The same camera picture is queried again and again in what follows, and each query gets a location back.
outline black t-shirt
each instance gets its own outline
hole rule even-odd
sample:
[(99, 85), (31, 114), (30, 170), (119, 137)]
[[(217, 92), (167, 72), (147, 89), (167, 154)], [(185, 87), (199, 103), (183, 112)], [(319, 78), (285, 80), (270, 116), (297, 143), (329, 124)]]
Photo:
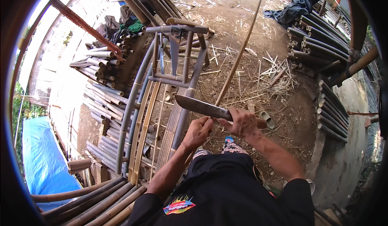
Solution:
[(308, 182), (294, 179), (275, 198), (246, 154), (198, 156), (187, 175), (165, 205), (155, 194), (138, 197), (127, 225), (314, 225)]

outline man's left hand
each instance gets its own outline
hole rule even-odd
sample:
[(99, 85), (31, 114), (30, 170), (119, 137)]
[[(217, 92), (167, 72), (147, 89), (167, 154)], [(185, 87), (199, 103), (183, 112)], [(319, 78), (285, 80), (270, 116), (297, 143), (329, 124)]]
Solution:
[(193, 120), (185, 138), (183, 138), (182, 145), (188, 150), (194, 151), (206, 141), (206, 138), (212, 131), (213, 120), (210, 117), (201, 117)]

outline hand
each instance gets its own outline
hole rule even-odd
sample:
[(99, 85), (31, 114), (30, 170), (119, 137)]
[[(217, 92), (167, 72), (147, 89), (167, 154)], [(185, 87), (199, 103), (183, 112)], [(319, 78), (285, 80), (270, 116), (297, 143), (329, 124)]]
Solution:
[(233, 125), (222, 118), (217, 119), (217, 121), (231, 134), (244, 139), (248, 144), (253, 144), (263, 136), (261, 131), (257, 128), (257, 121), (254, 113), (250, 113), (243, 109), (236, 109), (235, 107), (231, 107), (229, 112), (233, 117)]
[(186, 136), (183, 138), (182, 145), (190, 151), (193, 151), (206, 141), (206, 138), (212, 131), (213, 120), (209, 119), (209, 117), (201, 117), (193, 120)]

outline pile of clothes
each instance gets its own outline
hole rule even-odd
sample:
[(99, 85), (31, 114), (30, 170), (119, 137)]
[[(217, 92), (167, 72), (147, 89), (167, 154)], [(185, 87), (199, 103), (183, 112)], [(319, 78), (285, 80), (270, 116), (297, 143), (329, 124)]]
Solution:
[(120, 23), (116, 21), (114, 16), (106, 15), (105, 24), (97, 27), (97, 31), (112, 43), (120, 42), (120, 36), (137, 34), (141, 31), (143, 25), (138, 18), (133, 14), (128, 5), (120, 7)]

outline wooden knife handle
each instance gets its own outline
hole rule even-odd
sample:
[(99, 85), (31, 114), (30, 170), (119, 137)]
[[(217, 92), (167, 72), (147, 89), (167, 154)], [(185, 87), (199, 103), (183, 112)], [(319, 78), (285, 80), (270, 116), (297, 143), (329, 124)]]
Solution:
[(256, 118), (257, 128), (259, 129), (267, 129), (267, 121), (264, 119)]

